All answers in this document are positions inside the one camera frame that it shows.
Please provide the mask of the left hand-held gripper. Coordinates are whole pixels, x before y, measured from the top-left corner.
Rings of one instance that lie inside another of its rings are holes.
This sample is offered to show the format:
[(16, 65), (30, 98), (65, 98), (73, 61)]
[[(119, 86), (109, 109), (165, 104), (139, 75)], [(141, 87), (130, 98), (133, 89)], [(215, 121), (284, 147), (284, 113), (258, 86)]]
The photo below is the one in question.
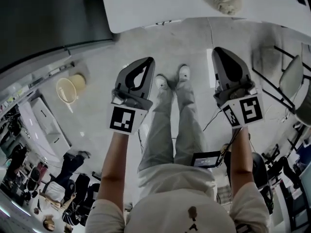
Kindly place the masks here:
[[(153, 102), (148, 100), (155, 72), (155, 60), (146, 57), (123, 68), (112, 91), (107, 109), (107, 128), (122, 134), (133, 135), (146, 118)], [(141, 76), (136, 85), (134, 80)]]

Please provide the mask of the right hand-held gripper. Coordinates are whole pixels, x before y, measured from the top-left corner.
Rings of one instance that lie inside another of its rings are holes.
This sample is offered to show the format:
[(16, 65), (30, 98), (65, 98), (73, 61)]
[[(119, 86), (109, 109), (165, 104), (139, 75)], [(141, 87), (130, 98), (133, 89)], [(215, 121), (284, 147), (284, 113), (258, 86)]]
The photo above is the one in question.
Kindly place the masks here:
[(251, 75), (244, 60), (230, 50), (215, 47), (212, 61), (220, 85), (214, 98), (232, 129), (264, 120), (262, 94), (250, 81)]

